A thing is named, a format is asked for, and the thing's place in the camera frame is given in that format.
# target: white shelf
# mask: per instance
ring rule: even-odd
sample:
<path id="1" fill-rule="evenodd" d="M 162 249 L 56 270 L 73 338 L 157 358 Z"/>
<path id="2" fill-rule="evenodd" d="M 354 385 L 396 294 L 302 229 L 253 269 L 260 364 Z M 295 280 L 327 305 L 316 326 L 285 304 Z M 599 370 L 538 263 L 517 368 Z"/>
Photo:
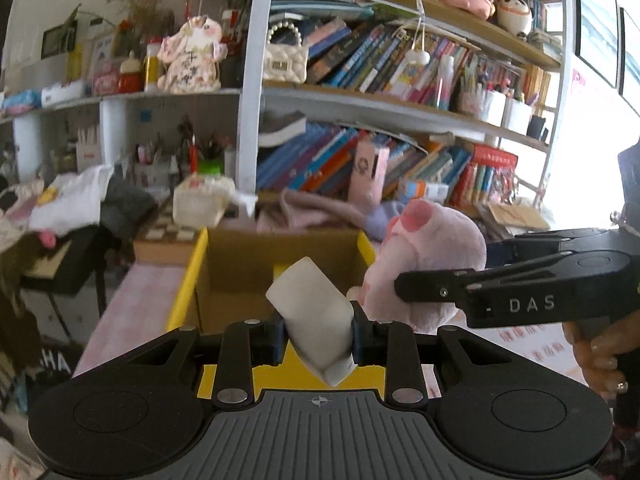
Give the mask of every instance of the white shelf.
<path id="1" fill-rule="evenodd" d="M 22 115 L 18 116 L 9 116 L 0 119 L 0 124 L 8 123 L 13 121 L 14 119 L 19 119 L 27 115 L 31 114 L 45 114 L 48 112 L 55 112 L 58 110 L 68 110 L 70 108 L 80 108 L 83 106 L 97 105 L 102 101 L 130 101 L 130 100 L 140 100 L 140 99 L 158 99 L 158 98 L 180 98 L 180 97 L 192 97 L 192 96 L 213 96 L 213 95 L 240 95 L 242 93 L 242 89 L 240 88 L 221 88 L 215 92 L 196 92 L 193 94 L 169 94 L 164 92 L 136 92 L 131 94 L 114 94 L 100 97 L 85 97 L 83 99 L 76 99 L 73 101 L 65 101 L 63 103 L 58 103 L 53 106 L 48 106 L 45 108 L 38 108 L 36 110 L 32 110 Z"/>
<path id="2" fill-rule="evenodd" d="M 547 153 L 543 142 L 475 118 L 407 103 L 380 94 L 313 85 L 265 83 L 265 110 L 273 114 L 300 111 L 319 121 L 366 124 L 373 128 L 411 133 L 446 133 L 473 140 L 498 137 Z"/>

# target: plush doll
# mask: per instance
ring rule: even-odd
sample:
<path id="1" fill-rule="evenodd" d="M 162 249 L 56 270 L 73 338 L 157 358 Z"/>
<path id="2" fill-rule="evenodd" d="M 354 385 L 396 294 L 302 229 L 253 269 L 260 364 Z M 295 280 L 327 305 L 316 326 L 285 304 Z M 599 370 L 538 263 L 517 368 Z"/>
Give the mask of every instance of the plush doll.
<path id="1" fill-rule="evenodd" d="M 409 270 L 475 269 L 486 263 L 486 245 L 476 224 L 455 209 L 427 200 L 411 200 L 390 222 L 375 263 L 360 290 L 351 290 L 371 320 L 406 323 L 431 333 L 456 313 L 453 303 L 405 303 L 394 280 Z"/>
<path id="2" fill-rule="evenodd" d="M 218 90 L 218 63 L 226 57 L 221 39 L 220 24 L 207 16 L 191 18 L 178 34 L 164 38 L 158 59 L 169 69 L 158 88 L 172 94 Z"/>

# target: storage box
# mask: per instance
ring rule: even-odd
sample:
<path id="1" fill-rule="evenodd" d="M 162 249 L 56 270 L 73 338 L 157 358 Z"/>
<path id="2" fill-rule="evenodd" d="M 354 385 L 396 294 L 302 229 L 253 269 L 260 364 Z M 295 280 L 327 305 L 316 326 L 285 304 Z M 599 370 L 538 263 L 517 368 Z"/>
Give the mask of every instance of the storage box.
<path id="1" fill-rule="evenodd" d="M 306 234 L 256 234 L 203 230 L 191 257 L 167 330 L 192 324 L 205 334 L 221 333 L 231 323 L 268 319 L 274 310 L 265 293 L 274 272 L 309 256 L 345 294 L 361 285 L 375 253 L 356 230 L 318 230 Z M 215 367 L 206 367 L 200 397 L 210 397 Z M 382 367 L 357 368 L 339 388 L 383 390 Z M 282 365 L 254 368 L 256 394 L 264 388 L 327 390 L 302 364 L 289 344 Z"/>
<path id="2" fill-rule="evenodd" d="M 502 118 L 502 127 L 518 134 L 527 135 L 532 115 L 533 108 L 529 105 L 515 99 L 507 99 L 507 104 L 504 107 L 504 117 Z"/>

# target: fabric cloth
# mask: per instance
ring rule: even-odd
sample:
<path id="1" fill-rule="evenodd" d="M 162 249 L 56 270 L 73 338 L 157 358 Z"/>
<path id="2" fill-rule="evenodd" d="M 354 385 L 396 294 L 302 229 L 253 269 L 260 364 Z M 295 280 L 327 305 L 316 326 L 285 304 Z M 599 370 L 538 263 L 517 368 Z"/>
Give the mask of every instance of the fabric cloth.
<path id="1" fill-rule="evenodd" d="M 275 205 L 265 206 L 258 215 L 258 232 L 306 230 L 321 226 L 353 226 L 363 229 L 370 240 L 381 242 L 386 226 L 404 205 L 383 202 L 368 216 L 343 200 L 315 193 L 284 189 Z"/>
<path id="2" fill-rule="evenodd" d="M 100 203 L 107 194 L 113 166 L 94 166 L 81 174 L 65 173 L 51 184 L 58 197 L 35 207 L 29 219 L 31 231 L 50 230 L 63 237 L 69 232 L 100 223 Z"/>
<path id="3" fill-rule="evenodd" d="M 394 280 L 411 270 L 484 269 L 486 245 L 472 220 L 427 200 L 411 200 L 387 230 L 367 269 L 358 302 L 371 320 L 394 320 L 431 333 L 456 313 L 453 303 L 405 303 Z"/>

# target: pen holder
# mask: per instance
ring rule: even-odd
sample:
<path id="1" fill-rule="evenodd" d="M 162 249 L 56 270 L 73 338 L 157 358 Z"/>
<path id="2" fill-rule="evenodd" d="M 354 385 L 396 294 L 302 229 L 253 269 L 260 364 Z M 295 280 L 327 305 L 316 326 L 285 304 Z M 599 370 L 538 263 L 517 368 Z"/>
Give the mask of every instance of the pen holder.
<path id="1" fill-rule="evenodd" d="M 458 111 L 493 126 L 500 126 L 506 101 L 504 94 L 495 91 L 460 92 Z"/>
<path id="2" fill-rule="evenodd" d="M 526 135 L 532 115 L 533 108 L 529 105 L 515 99 L 507 99 L 507 104 L 504 107 L 504 117 L 502 118 L 502 127 L 512 132 Z"/>

